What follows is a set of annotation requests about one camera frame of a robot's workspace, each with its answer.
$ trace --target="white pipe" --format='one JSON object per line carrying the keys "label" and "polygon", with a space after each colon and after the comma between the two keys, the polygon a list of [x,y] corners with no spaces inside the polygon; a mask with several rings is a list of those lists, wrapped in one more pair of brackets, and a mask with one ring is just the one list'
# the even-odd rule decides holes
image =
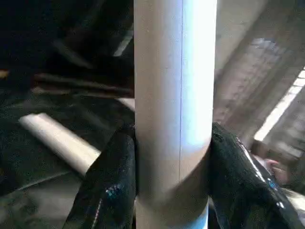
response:
{"label": "white pipe", "polygon": [[19,122],[83,176],[101,153],[46,114],[29,114]]}
{"label": "white pipe", "polygon": [[204,172],[186,181],[211,138],[216,11],[216,0],[135,0],[138,229],[207,227]]}

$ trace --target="white cylinder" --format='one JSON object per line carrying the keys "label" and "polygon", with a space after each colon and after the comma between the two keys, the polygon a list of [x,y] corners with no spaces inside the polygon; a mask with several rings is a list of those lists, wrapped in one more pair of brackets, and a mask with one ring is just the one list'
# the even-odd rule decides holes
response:
{"label": "white cylinder", "polygon": [[204,228],[216,0],[134,7],[137,228]]}
{"label": "white cylinder", "polygon": [[83,176],[101,154],[46,114],[29,114],[19,122]]}

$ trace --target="wall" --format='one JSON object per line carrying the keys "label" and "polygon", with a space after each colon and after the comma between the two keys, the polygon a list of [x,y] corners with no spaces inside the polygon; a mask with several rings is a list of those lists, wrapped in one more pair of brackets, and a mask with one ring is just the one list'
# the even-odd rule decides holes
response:
{"label": "wall", "polygon": [[268,0],[218,0],[215,76],[225,66]]}

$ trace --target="vertical white pipe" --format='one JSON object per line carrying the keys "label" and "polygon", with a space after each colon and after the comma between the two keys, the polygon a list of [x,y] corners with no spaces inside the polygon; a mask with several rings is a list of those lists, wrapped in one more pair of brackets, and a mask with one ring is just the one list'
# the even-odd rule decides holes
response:
{"label": "vertical white pipe", "polygon": [[134,7],[137,228],[204,228],[200,162],[212,128],[216,0]]}

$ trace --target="shiny black plastic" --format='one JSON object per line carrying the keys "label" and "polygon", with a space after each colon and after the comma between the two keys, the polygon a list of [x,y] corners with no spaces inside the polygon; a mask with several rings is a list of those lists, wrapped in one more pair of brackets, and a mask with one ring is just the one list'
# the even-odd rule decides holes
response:
{"label": "shiny black plastic", "polygon": [[213,124],[209,179],[222,229],[304,228],[271,175],[219,124]]}
{"label": "shiny black plastic", "polygon": [[134,140],[117,131],[86,173],[63,229],[128,229],[135,199]]}

